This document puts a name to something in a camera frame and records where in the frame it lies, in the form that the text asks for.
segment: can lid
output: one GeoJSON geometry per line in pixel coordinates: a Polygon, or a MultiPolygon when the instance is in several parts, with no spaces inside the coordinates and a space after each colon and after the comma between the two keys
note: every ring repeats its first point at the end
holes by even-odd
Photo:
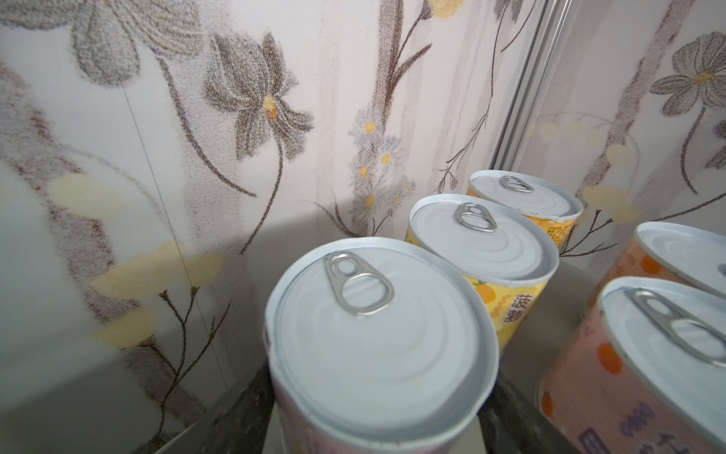
{"type": "Polygon", "coordinates": [[[620,277],[600,293],[613,348],[641,381],[726,448],[726,300],[679,283],[620,277]]]}
{"type": "Polygon", "coordinates": [[[409,225],[422,247],[462,274],[495,285],[536,285],[550,279],[559,263],[557,247],[544,230],[489,200],[431,195],[413,206],[409,225]]]}
{"type": "Polygon", "coordinates": [[[643,222],[636,241],[648,255],[701,290],[726,298],[726,237],[671,222],[643,222]]]}
{"type": "Polygon", "coordinates": [[[522,214],[565,222],[582,214],[577,197],[547,180],[504,170],[474,172],[469,179],[479,197],[506,205],[522,214]]]}
{"type": "Polygon", "coordinates": [[[362,450],[443,444],[494,386],[499,347],[472,286],[399,240],[307,253],[265,310],[270,370],[318,429],[362,450]]]}

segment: yellow can label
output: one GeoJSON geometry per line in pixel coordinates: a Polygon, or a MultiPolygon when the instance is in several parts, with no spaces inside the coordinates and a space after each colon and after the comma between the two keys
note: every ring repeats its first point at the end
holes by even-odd
{"type": "MultiPolygon", "coordinates": [[[[469,187],[467,189],[466,195],[471,195],[473,197],[479,197],[471,189],[471,187],[469,187]]],[[[572,230],[572,226],[575,224],[575,221],[577,220],[577,219],[570,219],[569,221],[565,221],[565,222],[554,222],[554,221],[550,221],[549,219],[541,219],[541,218],[534,217],[534,216],[525,215],[524,217],[526,217],[533,223],[537,224],[540,229],[544,230],[544,232],[547,233],[550,236],[550,238],[552,238],[552,241],[555,242],[555,245],[558,248],[562,247],[563,243],[565,242],[565,239],[567,238],[567,235],[570,234],[570,230],[572,230]]]]}
{"type": "MultiPolygon", "coordinates": [[[[406,232],[406,242],[421,246],[413,237],[410,229],[406,232]]],[[[547,281],[543,281],[531,287],[504,287],[466,275],[464,277],[479,294],[486,311],[492,318],[494,329],[497,330],[500,349],[509,343],[519,325],[529,315],[542,289],[547,285],[547,281]]]]}

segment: can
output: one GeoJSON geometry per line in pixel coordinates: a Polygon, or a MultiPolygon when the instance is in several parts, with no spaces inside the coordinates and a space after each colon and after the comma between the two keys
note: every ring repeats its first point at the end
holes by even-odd
{"type": "Polygon", "coordinates": [[[557,248],[516,211],[468,195],[419,200],[406,241],[453,264],[476,289],[504,349],[557,266],[557,248]]]}
{"type": "Polygon", "coordinates": [[[558,248],[583,209],[577,197],[547,180],[504,170],[474,172],[466,193],[523,214],[544,230],[558,248]]]}
{"type": "Polygon", "coordinates": [[[657,277],[691,285],[726,299],[726,237],[671,222],[643,222],[582,307],[616,277],[657,277]]]}
{"type": "Polygon", "coordinates": [[[583,453],[726,450],[726,300],[620,277],[538,386],[537,404],[583,453]]]}
{"type": "Polygon", "coordinates": [[[494,326],[450,264],[390,238],[308,252],[265,309],[290,453],[445,453],[497,377],[494,326]]]}

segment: silver pull tab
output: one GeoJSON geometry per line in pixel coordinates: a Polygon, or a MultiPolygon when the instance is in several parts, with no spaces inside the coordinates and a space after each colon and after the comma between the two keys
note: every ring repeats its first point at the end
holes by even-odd
{"type": "Polygon", "coordinates": [[[462,203],[454,212],[454,217],[457,219],[457,221],[459,221],[461,225],[467,227],[468,229],[478,230],[479,232],[486,233],[492,233],[497,229],[497,222],[494,220],[492,214],[489,213],[489,210],[481,205],[478,205],[477,203],[462,203]],[[481,225],[471,224],[466,219],[467,216],[477,219],[483,219],[487,222],[488,225],[483,227],[481,225]]]}
{"type": "Polygon", "coordinates": [[[517,191],[517,192],[532,192],[534,191],[534,188],[524,182],[521,178],[513,177],[511,175],[504,175],[502,178],[499,179],[499,182],[502,183],[502,186],[506,187],[509,190],[517,191]]]}
{"type": "Polygon", "coordinates": [[[325,269],[327,270],[327,276],[330,278],[330,283],[333,285],[333,291],[335,297],[338,300],[340,307],[345,309],[346,312],[353,315],[371,315],[386,308],[393,300],[395,292],[393,291],[393,285],[384,275],[378,272],[368,262],[361,259],[357,254],[353,254],[350,251],[340,252],[336,254],[330,254],[325,260],[325,269]],[[346,271],[340,268],[342,263],[349,264],[352,269],[346,271]],[[385,287],[386,294],[380,300],[366,307],[355,307],[348,303],[346,298],[343,296],[343,286],[350,280],[357,279],[358,277],[371,276],[378,279],[385,287]]]}
{"type": "Polygon", "coordinates": [[[721,341],[721,344],[726,347],[726,336],[721,331],[718,331],[713,326],[704,322],[700,318],[691,314],[689,311],[683,309],[681,306],[675,304],[665,296],[650,291],[644,288],[628,288],[624,291],[625,295],[636,303],[675,344],[684,349],[688,354],[698,358],[708,364],[718,365],[722,368],[726,368],[726,355],[721,357],[713,357],[709,354],[703,353],[701,350],[696,349],[694,346],[688,343],[681,335],[676,332],[674,323],[684,321],[691,325],[698,326],[708,331],[713,337],[721,341]],[[649,299],[654,299],[657,302],[663,304],[668,308],[668,313],[658,311],[648,303],[649,299]]]}

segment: wall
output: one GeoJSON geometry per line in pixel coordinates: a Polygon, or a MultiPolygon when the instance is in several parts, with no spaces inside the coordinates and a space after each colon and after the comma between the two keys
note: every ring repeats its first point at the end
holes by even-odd
{"type": "Polygon", "coordinates": [[[282,272],[487,166],[542,0],[0,5],[0,443],[150,453],[282,272]]]}
{"type": "Polygon", "coordinates": [[[561,257],[601,275],[650,220],[726,234],[726,2],[575,7],[515,166],[586,205],[561,257]]]}

